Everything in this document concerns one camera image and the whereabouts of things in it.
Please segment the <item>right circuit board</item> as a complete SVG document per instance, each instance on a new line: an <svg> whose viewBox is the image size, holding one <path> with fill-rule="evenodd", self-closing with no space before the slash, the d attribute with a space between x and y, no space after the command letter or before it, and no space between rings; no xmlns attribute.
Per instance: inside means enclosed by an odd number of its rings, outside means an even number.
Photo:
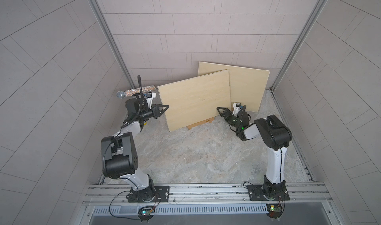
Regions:
<svg viewBox="0 0 381 225"><path fill-rule="evenodd" d="M280 204L266 204L268 214L267 216L272 219L278 219L283 214L283 207Z"/></svg>

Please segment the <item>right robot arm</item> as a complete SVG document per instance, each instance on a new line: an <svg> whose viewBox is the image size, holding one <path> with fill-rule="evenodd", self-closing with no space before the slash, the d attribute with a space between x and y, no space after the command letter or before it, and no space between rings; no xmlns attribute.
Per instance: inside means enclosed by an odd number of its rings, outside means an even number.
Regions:
<svg viewBox="0 0 381 225"><path fill-rule="evenodd" d="M244 182L250 200L288 201L290 198L284 178L284 163L287 149L293 139L289 128L276 115L259 118L251 123L246 106L239 103L234 104L233 110L218 107L217 111L240 140L248 141L261 137L267 146L267 171L263 185Z"/></svg>

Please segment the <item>left circuit board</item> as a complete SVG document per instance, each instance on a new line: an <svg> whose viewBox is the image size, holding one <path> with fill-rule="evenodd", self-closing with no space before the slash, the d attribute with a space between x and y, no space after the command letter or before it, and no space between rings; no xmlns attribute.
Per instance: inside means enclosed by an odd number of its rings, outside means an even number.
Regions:
<svg viewBox="0 0 381 225"><path fill-rule="evenodd" d="M145 206L138 210L138 218L141 221L149 221L154 216L155 207L154 206Z"/></svg>

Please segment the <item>aluminium mounting rail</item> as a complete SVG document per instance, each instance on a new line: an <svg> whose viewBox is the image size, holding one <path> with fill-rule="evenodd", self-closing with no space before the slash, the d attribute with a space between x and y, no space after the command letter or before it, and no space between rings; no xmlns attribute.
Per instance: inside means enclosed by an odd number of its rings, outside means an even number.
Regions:
<svg viewBox="0 0 381 225"><path fill-rule="evenodd" d="M289 201L251 201L243 183L161 184L169 186L168 202L129 203L125 184L88 187L75 225L341 225L336 206L322 182L289 183ZM266 204L280 204L278 219L267 216ZM154 206L154 216L138 218L138 210Z"/></svg>

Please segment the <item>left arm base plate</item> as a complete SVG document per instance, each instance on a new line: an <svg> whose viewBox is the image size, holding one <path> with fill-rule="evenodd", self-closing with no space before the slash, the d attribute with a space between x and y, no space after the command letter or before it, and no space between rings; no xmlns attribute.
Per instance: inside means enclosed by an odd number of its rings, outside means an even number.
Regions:
<svg viewBox="0 0 381 225"><path fill-rule="evenodd" d="M153 203L153 202L168 202L169 200L169 186L154 186L147 187L144 190L134 191L130 190L130 193L126 196L129 203Z"/></svg>

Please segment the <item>wooden easel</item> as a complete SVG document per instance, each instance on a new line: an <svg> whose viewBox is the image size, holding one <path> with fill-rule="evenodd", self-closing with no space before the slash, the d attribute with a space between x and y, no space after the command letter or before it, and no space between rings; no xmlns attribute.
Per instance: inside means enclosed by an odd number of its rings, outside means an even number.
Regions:
<svg viewBox="0 0 381 225"><path fill-rule="evenodd" d="M188 129L188 130L191 130L192 128L194 128L194 127L196 127L196 126L200 126L200 125L205 124L205 123L211 123L211 122L214 121L214 120L215 120L215 118L212 117L212 118L209 118L209 119L206 119L206 120L203 120L203 121L200 121L200 122L191 124L191 125L187 126L187 129Z"/></svg>

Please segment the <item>plywood board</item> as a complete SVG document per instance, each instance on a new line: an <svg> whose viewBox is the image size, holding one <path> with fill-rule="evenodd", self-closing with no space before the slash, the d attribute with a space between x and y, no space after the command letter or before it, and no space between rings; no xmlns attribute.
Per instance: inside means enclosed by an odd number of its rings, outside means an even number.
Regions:
<svg viewBox="0 0 381 225"><path fill-rule="evenodd" d="M169 131L218 115L218 107L231 103L229 71L223 70L158 87Z"/></svg>
<svg viewBox="0 0 381 225"><path fill-rule="evenodd" d="M269 70L199 62L198 75L223 70L229 71L231 102L247 106L247 111L258 112L270 75Z"/></svg>

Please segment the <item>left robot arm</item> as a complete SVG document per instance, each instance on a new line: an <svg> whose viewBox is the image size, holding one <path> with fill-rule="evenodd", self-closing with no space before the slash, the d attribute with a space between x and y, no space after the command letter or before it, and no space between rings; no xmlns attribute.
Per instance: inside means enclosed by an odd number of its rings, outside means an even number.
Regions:
<svg viewBox="0 0 381 225"><path fill-rule="evenodd" d="M142 87L141 76L138 76L138 83L138 91L131 93L133 98L126 101L128 116L119 132L101 140L101 166L105 177L124 180L131 186L127 196L130 203L148 203L160 200L168 191L157 189L151 176L139 168L134 138L149 119L158 119L169 106L153 104L156 94L148 87Z"/></svg>

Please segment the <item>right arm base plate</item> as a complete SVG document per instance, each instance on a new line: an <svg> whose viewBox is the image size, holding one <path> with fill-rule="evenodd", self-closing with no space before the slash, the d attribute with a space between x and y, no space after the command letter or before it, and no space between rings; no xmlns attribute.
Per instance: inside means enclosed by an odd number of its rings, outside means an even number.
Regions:
<svg viewBox="0 0 381 225"><path fill-rule="evenodd" d="M251 201L289 201L290 197L284 184L248 185L247 190Z"/></svg>

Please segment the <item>circuit board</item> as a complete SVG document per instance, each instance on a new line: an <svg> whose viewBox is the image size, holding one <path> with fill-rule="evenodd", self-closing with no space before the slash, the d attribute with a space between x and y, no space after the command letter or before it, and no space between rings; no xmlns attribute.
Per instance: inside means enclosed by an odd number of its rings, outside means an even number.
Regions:
<svg viewBox="0 0 381 225"><path fill-rule="evenodd" d="M278 219L283 214L283 207L280 204L266 204L268 214L267 216L272 219Z"/></svg>
<svg viewBox="0 0 381 225"><path fill-rule="evenodd" d="M141 221L149 221L154 216L155 207L154 206L145 206L138 210L138 218Z"/></svg>

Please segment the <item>glitter microphone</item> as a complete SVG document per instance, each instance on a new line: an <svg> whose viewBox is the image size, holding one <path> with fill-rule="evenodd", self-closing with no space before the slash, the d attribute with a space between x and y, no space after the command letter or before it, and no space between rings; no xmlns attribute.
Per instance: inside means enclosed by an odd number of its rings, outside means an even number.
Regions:
<svg viewBox="0 0 381 225"><path fill-rule="evenodd" d="M140 92L145 94L147 92L152 92L154 90L156 90L156 86L146 86L146 87L143 87L142 89L137 88L137 89L131 89L131 90L126 90L126 91L118 91L116 93L116 96L119 99L123 99L123 98L126 98L126 97L131 97L131 96L133 96L135 94L140 94Z"/></svg>

